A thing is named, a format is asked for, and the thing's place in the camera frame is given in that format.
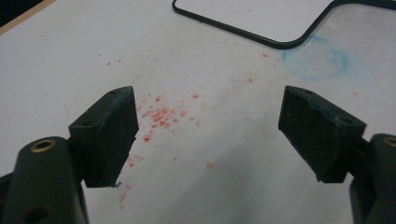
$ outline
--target screw hole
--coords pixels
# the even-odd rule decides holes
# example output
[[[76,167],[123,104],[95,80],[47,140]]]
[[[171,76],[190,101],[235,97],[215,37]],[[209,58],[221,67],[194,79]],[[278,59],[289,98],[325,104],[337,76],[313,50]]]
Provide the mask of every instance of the screw hole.
[[[44,207],[40,206],[31,210],[25,218],[25,222],[29,224],[36,224],[44,220],[49,215],[49,212]]]
[[[394,137],[386,137],[384,138],[384,142],[392,147],[396,147],[396,138]]]
[[[34,144],[30,149],[34,153],[44,152],[55,146],[55,141],[48,139]]]
[[[37,149],[43,149],[44,147],[49,147],[50,146],[50,141],[43,141],[38,143],[35,148]]]
[[[85,126],[85,127],[91,126],[91,125],[92,125],[92,121],[85,121],[82,123],[82,126]]]

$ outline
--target white tabletop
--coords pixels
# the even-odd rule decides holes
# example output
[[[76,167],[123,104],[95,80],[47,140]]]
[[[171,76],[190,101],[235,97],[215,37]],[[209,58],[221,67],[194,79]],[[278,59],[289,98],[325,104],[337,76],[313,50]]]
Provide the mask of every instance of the white tabletop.
[[[120,186],[85,189],[91,223],[352,223],[277,129],[286,85],[396,134],[396,13],[337,8],[276,50],[176,14],[172,1],[58,0],[0,36],[0,175],[18,151],[133,86],[140,131]],[[168,110],[157,123],[147,113]]]

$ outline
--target red crumb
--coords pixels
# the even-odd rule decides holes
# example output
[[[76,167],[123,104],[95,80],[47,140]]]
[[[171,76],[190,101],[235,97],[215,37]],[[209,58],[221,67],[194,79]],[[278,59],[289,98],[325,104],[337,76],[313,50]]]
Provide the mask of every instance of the red crumb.
[[[163,97],[162,97],[161,95],[159,95],[159,96],[157,96],[157,98],[155,98],[155,101],[156,101],[156,102],[160,102],[162,98],[163,98]]]
[[[134,154],[134,157],[136,158],[137,161],[142,161],[143,159],[145,159],[142,156],[139,156],[139,155],[136,155],[136,154]]]
[[[160,126],[165,126],[165,125],[166,125],[166,122],[163,121],[163,120],[161,120],[161,121],[160,121]]]
[[[145,140],[145,142],[148,142],[150,139],[151,139],[151,134],[146,134],[146,135],[143,137],[143,140]]]

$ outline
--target black wire frame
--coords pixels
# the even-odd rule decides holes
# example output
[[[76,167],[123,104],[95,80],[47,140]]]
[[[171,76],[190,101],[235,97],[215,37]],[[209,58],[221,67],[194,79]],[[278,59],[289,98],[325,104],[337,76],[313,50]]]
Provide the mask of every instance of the black wire frame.
[[[315,29],[323,22],[323,20],[326,18],[326,16],[336,7],[339,7],[341,5],[345,4],[362,4],[366,6],[372,6],[372,7],[382,7],[382,8],[387,8],[387,9],[392,9],[396,10],[396,1],[392,0],[334,0],[332,1],[326,8],[320,13],[320,15],[314,20],[314,22],[308,27],[308,29],[301,35],[299,38],[288,41],[288,42],[279,42],[275,41],[274,39],[270,39],[261,35],[256,35],[251,32],[236,28],[234,26],[215,21],[212,19],[209,19],[207,17],[195,14],[193,12],[181,9],[176,7],[176,1],[174,0],[172,3],[173,10],[183,16],[190,17],[192,19],[195,19],[197,21],[201,21],[204,23],[207,23],[209,25],[213,25],[215,27],[218,27],[222,30],[231,32],[236,35],[241,35],[245,38],[251,39],[253,41],[257,41],[259,43],[262,43],[268,47],[274,48],[274,49],[292,49],[297,46],[300,46],[305,42],[305,40],[315,31]]]

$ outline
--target blue stain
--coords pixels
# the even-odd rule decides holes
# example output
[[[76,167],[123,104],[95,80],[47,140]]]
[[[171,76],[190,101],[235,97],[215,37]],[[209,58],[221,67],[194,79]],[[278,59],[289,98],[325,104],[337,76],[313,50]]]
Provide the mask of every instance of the blue stain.
[[[318,81],[340,75],[347,67],[347,55],[321,36],[310,36],[305,45],[283,52],[283,64],[294,76]]]

